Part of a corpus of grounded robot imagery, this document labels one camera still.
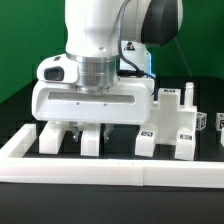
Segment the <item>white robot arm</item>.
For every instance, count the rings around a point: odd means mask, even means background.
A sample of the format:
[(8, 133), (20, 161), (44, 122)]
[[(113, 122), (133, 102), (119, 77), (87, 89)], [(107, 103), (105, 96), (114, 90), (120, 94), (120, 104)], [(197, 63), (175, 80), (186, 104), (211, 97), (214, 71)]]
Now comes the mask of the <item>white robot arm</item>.
[(65, 0), (66, 50), (37, 69), (32, 114), (42, 121), (143, 125), (154, 81), (120, 70), (121, 42), (162, 46), (180, 30), (182, 0)]

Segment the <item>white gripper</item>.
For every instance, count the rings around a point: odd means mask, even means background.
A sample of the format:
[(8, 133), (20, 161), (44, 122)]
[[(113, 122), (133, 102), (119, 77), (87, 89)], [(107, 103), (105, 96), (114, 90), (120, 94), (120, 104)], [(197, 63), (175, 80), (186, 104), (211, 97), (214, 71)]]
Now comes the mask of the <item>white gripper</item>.
[(77, 122), (106, 123), (104, 143), (113, 124), (142, 125), (149, 120), (154, 80), (121, 78), (105, 94), (88, 95), (74, 85), (38, 81), (32, 95), (32, 115), (41, 121), (67, 121), (75, 142), (79, 141)]

